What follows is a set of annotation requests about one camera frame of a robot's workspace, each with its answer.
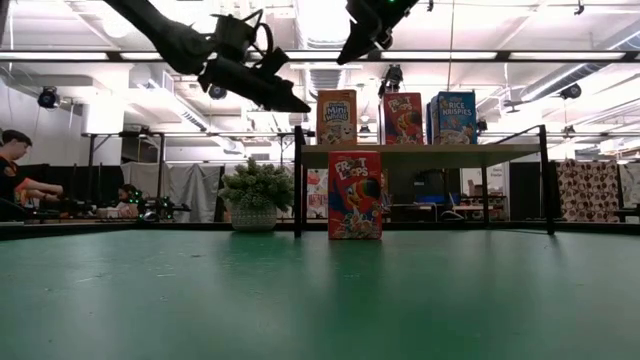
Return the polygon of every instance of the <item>rice krispies cereal box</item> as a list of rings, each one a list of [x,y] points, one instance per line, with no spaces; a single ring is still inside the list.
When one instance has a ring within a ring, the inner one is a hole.
[[[388,93],[384,106],[384,144],[424,144],[419,93]]]
[[[318,144],[356,145],[358,108],[355,90],[318,91]]]
[[[378,152],[329,153],[329,239],[380,239],[381,175]]]
[[[476,94],[440,92],[431,100],[434,144],[477,144]]]

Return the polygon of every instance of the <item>green table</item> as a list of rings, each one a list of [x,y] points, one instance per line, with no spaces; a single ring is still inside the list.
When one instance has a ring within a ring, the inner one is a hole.
[[[640,242],[123,231],[0,242],[0,359],[640,359]]]

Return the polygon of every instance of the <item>shelf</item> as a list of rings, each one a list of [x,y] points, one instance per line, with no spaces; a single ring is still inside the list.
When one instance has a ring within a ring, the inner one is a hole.
[[[377,151],[385,169],[475,169],[540,151],[537,144],[513,145],[303,145],[302,164],[326,169],[331,151]]]

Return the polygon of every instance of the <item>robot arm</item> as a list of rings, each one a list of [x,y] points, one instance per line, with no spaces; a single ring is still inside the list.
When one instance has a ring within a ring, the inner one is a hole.
[[[215,85],[246,97],[265,110],[311,111],[293,95],[293,83],[275,75],[289,58],[280,48],[273,49],[271,31],[266,24],[260,23],[262,11],[242,20],[230,15],[218,16],[215,32],[201,34],[185,24],[167,19],[148,0],[104,2],[144,34],[175,71],[198,75],[203,91]],[[258,25],[246,24],[245,21],[256,15]],[[255,47],[260,26],[267,31],[269,49],[263,53],[260,62],[248,68],[244,65],[247,50],[249,46]]]
[[[376,49],[376,45],[389,49],[393,43],[391,31],[417,3],[418,0],[347,0],[347,11],[355,21],[351,21],[351,34],[338,64],[357,60]]]

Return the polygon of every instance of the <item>man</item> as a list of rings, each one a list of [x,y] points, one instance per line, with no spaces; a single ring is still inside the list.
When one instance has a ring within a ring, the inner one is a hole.
[[[19,131],[6,130],[0,144],[0,198],[22,205],[23,196],[44,201],[58,201],[62,186],[37,182],[20,173],[15,161],[27,153],[31,139]]]

